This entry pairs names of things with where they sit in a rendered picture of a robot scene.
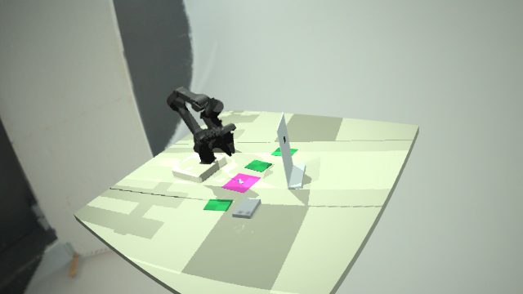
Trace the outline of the green flat square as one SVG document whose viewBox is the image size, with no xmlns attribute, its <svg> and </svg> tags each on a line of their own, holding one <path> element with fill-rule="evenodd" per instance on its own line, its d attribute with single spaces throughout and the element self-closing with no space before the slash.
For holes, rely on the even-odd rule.
<svg viewBox="0 0 523 294">
<path fill-rule="evenodd" d="M 247 169 L 251 169 L 257 172 L 263 172 L 265 171 L 272 163 L 266 163 L 263 161 L 253 160 L 251 163 L 249 163 L 246 167 Z"/>
<path fill-rule="evenodd" d="M 291 149 L 292 156 L 298 151 L 298 149 Z M 280 148 L 278 148 L 272 155 L 281 156 Z"/>
</svg>

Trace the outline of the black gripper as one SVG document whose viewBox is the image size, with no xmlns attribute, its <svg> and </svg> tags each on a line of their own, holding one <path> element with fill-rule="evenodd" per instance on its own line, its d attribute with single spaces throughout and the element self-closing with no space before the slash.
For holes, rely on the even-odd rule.
<svg viewBox="0 0 523 294">
<path fill-rule="evenodd" d="M 211 126 L 213 126 L 218 130 L 220 134 L 219 136 L 213 137 L 213 139 L 215 140 L 211 140 L 208 144 L 208 147 L 209 149 L 222 149 L 224 153 L 231 157 L 232 154 L 235 153 L 235 146 L 233 137 L 234 133 L 231 133 L 230 131 L 234 131 L 236 129 L 236 126 L 233 123 L 229 123 L 223 126 L 221 122 L 222 120 L 215 119 L 207 125 L 207 129 L 211 130 Z"/>
</svg>

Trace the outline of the translucent magenta square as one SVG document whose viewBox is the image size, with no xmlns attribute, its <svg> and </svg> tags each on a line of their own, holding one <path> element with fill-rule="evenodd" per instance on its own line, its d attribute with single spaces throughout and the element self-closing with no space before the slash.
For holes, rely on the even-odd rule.
<svg viewBox="0 0 523 294">
<path fill-rule="evenodd" d="M 244 193 L 248 188 L 253 186 L 261 177 L 249 176 L 244 174 L 238 174 L 233 179 L 230 179 L 222 188 L 231 189 L 240 193 Z M 241 180 L 243 184 L 240 184 L 237 180 Z"/>
</svg>

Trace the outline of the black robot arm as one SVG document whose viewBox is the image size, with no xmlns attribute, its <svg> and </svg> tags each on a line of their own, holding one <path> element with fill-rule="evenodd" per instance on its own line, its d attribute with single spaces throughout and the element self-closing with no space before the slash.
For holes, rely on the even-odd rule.
<svg viewBox="0 0 523 294">
<path fill-rule="evenodd" d="M 211 126 L 211 130 L 202 129 L 193 115 L 186 107 L 186 102 L 191 104 L 195 112 L 200 112 L 200 119 L 202 118 L 206 125 L 211 121 L 218 119 L 218 115 L 224 109 L 224 105 L 220 100 L 210 98 L 204 94 L 195 94 L 188 91 L 184 87 L 179 87 L 167 98 L 167 104 L 173 111 L 177 111 L 182 120 L 186 123 L 191 133 L 194 135 L 194 152 L 199 154 L 200 163 L 204 165 L 211 165 L 217 157 L 215 157 L 212 149 L 209 149 L 208 144 L 214 136 L 219 136 L 218 130 Z"/>
</svg>

